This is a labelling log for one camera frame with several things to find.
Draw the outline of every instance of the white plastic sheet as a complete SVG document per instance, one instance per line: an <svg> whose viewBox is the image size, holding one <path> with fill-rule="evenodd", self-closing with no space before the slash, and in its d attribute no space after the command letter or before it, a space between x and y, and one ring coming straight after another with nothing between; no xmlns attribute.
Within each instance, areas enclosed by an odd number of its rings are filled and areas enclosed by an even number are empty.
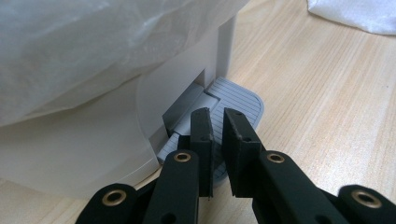
<svg viewBox="0 0 396 224"><path fill-rule="evenodd" d="M149 72L247 1L1 1L0 126L81 105Z"/></svg>
<svg viewBox="0 0 396 224"><path fill-rule="evenodd" d="M396 35L394 0L308 0L308 10L369 33Z"/></svg>

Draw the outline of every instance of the brass insert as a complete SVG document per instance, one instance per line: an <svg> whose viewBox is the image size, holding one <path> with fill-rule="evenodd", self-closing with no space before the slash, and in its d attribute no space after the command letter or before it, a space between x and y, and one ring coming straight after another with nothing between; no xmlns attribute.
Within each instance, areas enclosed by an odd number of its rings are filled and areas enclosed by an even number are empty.
<svg viewBox="0 0 396 224"><path fill-rule="evenodd" d="M281 155L278 155L275 153L268 154L267 159L268 159L268 161L276 162L276 163L282 163L285 161L285 158L283 158Z"/></svg>
<svg viewBox="0 0 396 224"><path fill-rule="evenodd" d="M122 189L113 189L109 191L102 198L102 203L105 206L116 206L126 199L126 192Z"/></svg>
<svg viewBox="0 0 396 224"><path fill-rule="evenodd" d="M373 194L366 192L362 189L355 189L352 191L352 198L367 207L370 208L379 208L382 206L381 201L377 199Z"/></svg>
<svg viewBox="0 0 396 224"><path fill-rule="evenodd" d="M191 155L189 153L180 152L175 155L174 159L175 161L185 162L191 159Z"/></svg>

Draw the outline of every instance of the gray plastic base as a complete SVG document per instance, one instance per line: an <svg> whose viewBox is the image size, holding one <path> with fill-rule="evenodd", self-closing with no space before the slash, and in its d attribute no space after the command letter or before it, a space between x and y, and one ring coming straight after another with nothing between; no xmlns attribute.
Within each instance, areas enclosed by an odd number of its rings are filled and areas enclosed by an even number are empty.
<svg viewBox="0 0 396 224"><path fill-rule="evenodd" d="M172 135L157 155L160 162L163 162L170 152L177 149L180 135L190 134L190 114L202 107L210 109L210 118L216 141L214 173L216 184L227 176L220 151L224 107L244 113L253 128L256 128L262 117L264 104L254 92L248 91L223 77L217 78L206 91L197 84L191 84L163 116L165 126Z"/></svg>

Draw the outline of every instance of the wooden table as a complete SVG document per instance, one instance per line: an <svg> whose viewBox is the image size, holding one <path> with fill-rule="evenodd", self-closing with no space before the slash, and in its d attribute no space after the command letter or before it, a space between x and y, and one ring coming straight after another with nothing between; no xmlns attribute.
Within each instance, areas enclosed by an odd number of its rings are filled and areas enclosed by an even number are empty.
<svg viewBox="0 0 396 224"><path fill-rule="evenodd" d="M396 38L309 14L306 2L252 0L240 12L228 79L260 95L257 129L320 188L376 189L396 203ZM256 223L229 182L201 199L201 223ZM87 201L0 181L0 223L74 223Z"/></svg>

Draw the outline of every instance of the white bag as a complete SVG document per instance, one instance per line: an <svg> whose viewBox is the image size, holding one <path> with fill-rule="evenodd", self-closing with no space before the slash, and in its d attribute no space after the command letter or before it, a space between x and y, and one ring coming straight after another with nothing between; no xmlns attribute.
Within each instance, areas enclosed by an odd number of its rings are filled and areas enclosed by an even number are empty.
<svg viewBox="0 0 396 224"><path fill-rule="evenodd" d="M308 0L308 10L369 33L396 35L394 0Z"/></svg>
<svg viewBox="0 0 396 224"><path fill-rule="evenodd" d="M0 127L76 107L152 71L247 0L0 2Z"/></svg>

